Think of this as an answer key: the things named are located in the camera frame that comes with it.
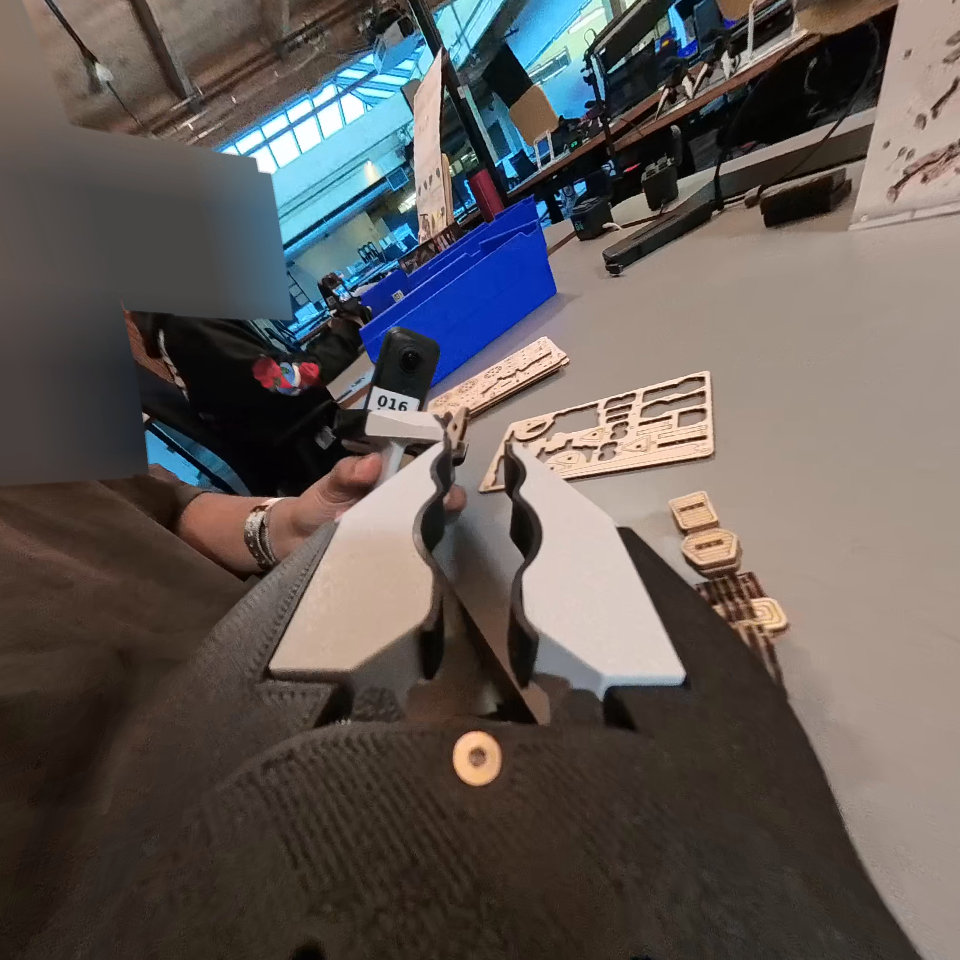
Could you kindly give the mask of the white stained board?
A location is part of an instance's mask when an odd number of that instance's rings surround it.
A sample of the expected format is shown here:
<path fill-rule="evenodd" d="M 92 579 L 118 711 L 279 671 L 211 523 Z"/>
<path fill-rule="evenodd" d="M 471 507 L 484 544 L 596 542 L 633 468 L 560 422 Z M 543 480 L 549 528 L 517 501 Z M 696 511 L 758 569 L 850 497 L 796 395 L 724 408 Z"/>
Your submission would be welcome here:
<path fill-rule="evenodd" d="M 959 3 L 899 2 L 851 230 L 959 212 Z"/>

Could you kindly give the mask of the black hand-held device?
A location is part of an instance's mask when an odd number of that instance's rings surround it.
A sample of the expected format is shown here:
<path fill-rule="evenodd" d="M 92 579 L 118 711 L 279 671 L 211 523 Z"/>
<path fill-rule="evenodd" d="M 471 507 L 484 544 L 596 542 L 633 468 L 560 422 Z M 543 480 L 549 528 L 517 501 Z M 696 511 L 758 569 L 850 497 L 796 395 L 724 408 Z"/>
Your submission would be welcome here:
<path fill-rule="evenodd" d="M 360 328 L 373 320 L 371 309 L 347 290 L 339 273 L 333 271 L 323 276 L 318 281 L 318 289 L 332 318 L 352 321 Z"/>

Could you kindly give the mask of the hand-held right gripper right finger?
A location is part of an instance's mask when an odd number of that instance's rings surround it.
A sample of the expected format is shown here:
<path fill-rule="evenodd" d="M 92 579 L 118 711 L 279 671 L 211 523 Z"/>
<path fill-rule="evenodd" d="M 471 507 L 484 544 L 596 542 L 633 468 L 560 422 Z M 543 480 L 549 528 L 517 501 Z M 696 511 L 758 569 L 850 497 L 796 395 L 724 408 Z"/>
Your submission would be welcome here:
<path fill-rule="evenodd" d="M 510 538 L 522 562 L 510 588 L 510 669 L 604 697 L 678 688 L 687 671 L 616 523 L 537 456 L 505 446 Z"/>

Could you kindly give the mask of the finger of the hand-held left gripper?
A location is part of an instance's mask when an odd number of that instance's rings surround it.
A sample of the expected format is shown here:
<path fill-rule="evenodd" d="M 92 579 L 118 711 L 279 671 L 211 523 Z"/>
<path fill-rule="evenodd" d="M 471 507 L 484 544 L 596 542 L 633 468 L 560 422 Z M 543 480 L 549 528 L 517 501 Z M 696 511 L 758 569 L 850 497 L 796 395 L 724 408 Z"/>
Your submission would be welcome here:
<path fill-rule="evenodd" d="M 445 428 L 434 414 L 402 411 L 367 411 L 365 440 L 380 457 L 376 488 L 401 468 L 409 449 L 424 450 L 445 439 Z"/>

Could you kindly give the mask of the dark rectangular block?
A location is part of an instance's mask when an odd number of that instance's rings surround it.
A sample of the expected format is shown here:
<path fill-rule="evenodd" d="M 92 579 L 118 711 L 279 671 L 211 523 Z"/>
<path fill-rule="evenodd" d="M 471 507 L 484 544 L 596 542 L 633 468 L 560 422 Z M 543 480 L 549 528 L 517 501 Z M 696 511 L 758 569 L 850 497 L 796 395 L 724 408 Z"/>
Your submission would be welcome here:
<path fill-rule="evenodd" d="M 845 168 L 777 186 L 759 198 L 763 226 L 772 230 L 829 214 L 843 204 L 852 189 Z"/>

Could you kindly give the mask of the black small box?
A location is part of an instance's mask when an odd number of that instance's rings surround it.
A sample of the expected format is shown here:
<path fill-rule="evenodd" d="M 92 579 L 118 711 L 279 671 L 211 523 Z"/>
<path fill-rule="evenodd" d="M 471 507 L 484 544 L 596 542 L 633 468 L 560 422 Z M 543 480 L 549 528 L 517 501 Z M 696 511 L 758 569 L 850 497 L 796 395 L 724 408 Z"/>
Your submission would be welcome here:
<path fill-rule="evenodd" d="M 679 197 L 678 173 L 672 158 L 664 156 L 649 164 L 641 177 L 642 192 L 648 209 L 660 213 Z"/>

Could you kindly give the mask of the cut-out wooden puzzle sheet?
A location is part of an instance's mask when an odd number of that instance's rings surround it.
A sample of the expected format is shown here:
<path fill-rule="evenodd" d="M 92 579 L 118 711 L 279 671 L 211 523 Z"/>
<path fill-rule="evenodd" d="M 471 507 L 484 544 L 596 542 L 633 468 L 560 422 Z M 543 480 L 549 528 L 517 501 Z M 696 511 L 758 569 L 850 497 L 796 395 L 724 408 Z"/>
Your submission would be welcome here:
<path fill-rule="evenodd" d="M 478 487 L 505 489 L 506 451 L 526 450 L 566 481 L 711 458 L 713 378 L 702 370 L 511 423 Z"/>

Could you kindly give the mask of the person's brown clothing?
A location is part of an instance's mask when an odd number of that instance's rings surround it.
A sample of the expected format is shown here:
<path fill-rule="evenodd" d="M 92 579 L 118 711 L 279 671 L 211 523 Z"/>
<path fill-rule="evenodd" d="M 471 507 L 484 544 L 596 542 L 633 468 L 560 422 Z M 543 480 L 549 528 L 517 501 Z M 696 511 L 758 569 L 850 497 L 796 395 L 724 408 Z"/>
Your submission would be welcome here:
<path fill-rule="evenodd" d="M 130 714 L 190 659 L 255 575 L 174 532 L 201 492 L 152 465 L 1 496 L 1 954 L 19 958 L 59 899 Z M 245 541 L 276 560 L 262 498 Z"/>

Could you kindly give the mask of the wooden model assembly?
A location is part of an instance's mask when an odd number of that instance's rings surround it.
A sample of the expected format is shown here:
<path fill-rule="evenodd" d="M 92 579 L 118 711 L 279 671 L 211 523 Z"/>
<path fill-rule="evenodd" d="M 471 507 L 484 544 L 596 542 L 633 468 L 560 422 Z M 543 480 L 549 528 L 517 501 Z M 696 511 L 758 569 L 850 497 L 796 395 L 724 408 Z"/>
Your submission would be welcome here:
<path fill-rule="evenodd" d="M 721 526 L 711 499 L 702 490 L 673 498 L 667 506 L 681 537 L 681 555 L 702 578 L 695 591 L 783 688 L 776 641 L 788 630 L 789 621 L 758 575 L 742 568 L 740 537 Z"/>

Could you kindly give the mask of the blue plastic bin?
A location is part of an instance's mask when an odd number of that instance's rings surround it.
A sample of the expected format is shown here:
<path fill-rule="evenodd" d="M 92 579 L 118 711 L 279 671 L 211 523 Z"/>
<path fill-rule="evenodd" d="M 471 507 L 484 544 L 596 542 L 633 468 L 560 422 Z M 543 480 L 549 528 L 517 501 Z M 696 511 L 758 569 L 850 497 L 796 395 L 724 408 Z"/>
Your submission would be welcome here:
<path fill-rule="evenodd" d="M 434 340 L 436 385 L 556 293 L 537 204 L 526 198 L 412 273 L 393 270 L 371 287 L 362 303 L 374 317 L 361 338 L 373 362 L 392 328 Z"/>

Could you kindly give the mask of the red cylinder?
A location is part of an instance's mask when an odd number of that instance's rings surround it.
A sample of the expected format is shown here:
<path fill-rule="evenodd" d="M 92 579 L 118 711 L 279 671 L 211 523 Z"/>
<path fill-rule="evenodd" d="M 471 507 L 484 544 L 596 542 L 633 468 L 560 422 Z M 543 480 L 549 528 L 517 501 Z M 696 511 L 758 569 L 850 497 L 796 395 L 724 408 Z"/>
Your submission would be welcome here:
<path fill-rule="evenodd" d="M 467 178 L 476 205 L 486 223 L 492 223 L 504 212 L 506 203 L 496 175 L 481 167 Z"/>

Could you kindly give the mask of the wooden workbench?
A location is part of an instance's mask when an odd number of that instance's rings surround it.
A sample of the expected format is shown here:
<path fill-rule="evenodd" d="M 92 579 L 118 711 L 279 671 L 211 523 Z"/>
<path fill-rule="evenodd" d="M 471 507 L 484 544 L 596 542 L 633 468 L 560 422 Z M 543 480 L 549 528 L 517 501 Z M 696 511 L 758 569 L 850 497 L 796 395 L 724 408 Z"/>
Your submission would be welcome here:
<path fill-rule="evenodd" d="M 566 157 L 548 164 L 540 173 L 527 177 L 508 192 L 508 198 L 512 202 L 518 202 L 534 194 L 536 189 L 545 187 L 552 178 L 558 177 L 574 161 L 598 146 L 606 146 L 607 152 L 613 155 L 618 143 L 625 149 L 640 141 L 651 135 L 656 123 L 662 119 L 666 123 L 675 122 L 683 111 L 696 111 L 722 94 L 743 87 L 750 80 L 762 76 L 774 68 L 778 57 L 788 59 L 796 56 L 817 42 L 852 30 L 895 6 L 896 1 L 794 2 L 791 30 L 777 41 L 760 47 L 757 52 L 749 44 L 740 56 L 737 70 L 729 78 L 716 82 L 709 88 L 700 89 L 696 97 L 680 103 L 663 116 L 655 116 L 655 108 L 661 96 L 660 91 L 655 90 L 612 119 L 608 138 L 594 137 L 584 142 Z"/>

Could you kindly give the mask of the person's left forearm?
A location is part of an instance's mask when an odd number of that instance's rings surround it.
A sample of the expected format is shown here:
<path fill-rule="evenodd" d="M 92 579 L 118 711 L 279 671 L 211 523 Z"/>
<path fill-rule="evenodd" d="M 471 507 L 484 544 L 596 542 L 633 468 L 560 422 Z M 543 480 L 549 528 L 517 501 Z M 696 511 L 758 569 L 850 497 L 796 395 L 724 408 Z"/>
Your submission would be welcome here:
<path fill-rule="evenodd" d="M 180 513 L 174 533 L 202 556 L 237 576 L 261 572 L 246 545 L 245 524 L 262 498 L 202 491 Z"/>

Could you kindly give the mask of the black long bar device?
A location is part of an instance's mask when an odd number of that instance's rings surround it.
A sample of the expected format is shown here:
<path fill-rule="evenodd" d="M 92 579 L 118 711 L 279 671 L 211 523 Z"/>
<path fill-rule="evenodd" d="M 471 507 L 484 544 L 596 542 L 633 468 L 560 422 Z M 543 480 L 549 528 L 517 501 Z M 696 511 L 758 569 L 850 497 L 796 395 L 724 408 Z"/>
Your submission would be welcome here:
<path fill-rule="evenodd" d="M 710 222 L 718 204 L 714 193 L 697 194 L 604 249 L 606 272 L 618 277 L 633 264 Z"/>

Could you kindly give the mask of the person's left hand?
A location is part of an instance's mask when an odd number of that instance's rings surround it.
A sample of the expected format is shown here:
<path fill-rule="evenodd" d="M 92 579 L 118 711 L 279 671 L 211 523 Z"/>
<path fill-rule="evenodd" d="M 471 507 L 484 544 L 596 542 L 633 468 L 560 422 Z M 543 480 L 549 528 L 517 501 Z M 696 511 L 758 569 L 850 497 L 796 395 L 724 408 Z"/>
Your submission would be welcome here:
<path fill-rule="evenodd" d="M 304 493 L 272 504 L 267 537 L 273 557 L 286 560 L 319 529 L 341 519 L 376 488 L 382 468 L 378 453 L 347 457 Z"/>

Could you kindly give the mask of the wooden puzzle sheet stack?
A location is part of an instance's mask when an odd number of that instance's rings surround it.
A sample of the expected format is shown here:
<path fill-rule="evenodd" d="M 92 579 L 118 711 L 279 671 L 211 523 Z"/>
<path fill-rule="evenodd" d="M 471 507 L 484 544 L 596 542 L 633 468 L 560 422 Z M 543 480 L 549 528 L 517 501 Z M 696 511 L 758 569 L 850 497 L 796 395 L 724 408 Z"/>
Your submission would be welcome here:
<path fill-rule="evenodd" d="M 435 397 L 426 411 L 442 417 L 465 409 L 469 418 L 476 418 L 569 364 L 568 354 L 541 337 Z"/>

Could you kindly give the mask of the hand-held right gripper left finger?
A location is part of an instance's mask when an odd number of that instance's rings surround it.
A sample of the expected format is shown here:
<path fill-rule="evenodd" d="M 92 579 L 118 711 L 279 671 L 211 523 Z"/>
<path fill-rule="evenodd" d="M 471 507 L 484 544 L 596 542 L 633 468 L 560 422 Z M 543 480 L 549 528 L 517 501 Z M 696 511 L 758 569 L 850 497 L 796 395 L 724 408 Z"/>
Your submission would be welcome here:
<path fill-rule="evenodd" d="M 445 653 L 450 440 L 427 447 L 348 510 L 323 549 L 269 662 L 270 677 L 423 683 Z"/>

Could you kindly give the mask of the grey desk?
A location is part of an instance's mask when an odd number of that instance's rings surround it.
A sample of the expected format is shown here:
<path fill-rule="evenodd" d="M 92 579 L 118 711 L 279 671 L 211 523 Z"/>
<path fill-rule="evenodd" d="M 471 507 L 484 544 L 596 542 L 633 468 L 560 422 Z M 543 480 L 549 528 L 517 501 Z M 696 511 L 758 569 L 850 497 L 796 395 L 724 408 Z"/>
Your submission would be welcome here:
<path fill-rule="evenodd" d="M 958 958 L 958 217 L 779 229 L 727 207 L 609 276 L 546 229 L 558 293 L 438 384 L 536 339 L 559 374 L 468 429 L 438 558 L 502 661 L 520 554 L 479 494 L 510 423 L 709 371 L 711 459 L 575 484 L 688 582 L 667 502 L 707 492 L 783 606 L 789 698 L 873 882 L 925 958 Z"/>

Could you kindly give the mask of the standing printed board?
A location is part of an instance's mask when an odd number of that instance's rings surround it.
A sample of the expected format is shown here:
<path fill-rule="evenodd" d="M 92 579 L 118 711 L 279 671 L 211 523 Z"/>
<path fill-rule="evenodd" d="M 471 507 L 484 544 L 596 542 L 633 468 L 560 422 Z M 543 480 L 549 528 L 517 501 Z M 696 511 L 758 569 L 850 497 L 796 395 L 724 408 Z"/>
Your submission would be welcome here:
<path fill-rule="evenodd" d="M 455 220 L 450 164 L 441 147 L 446 56 L 444 49 L 438 51 L 414 93 L 413 170 L 420 245 L 441 234 Z"/>

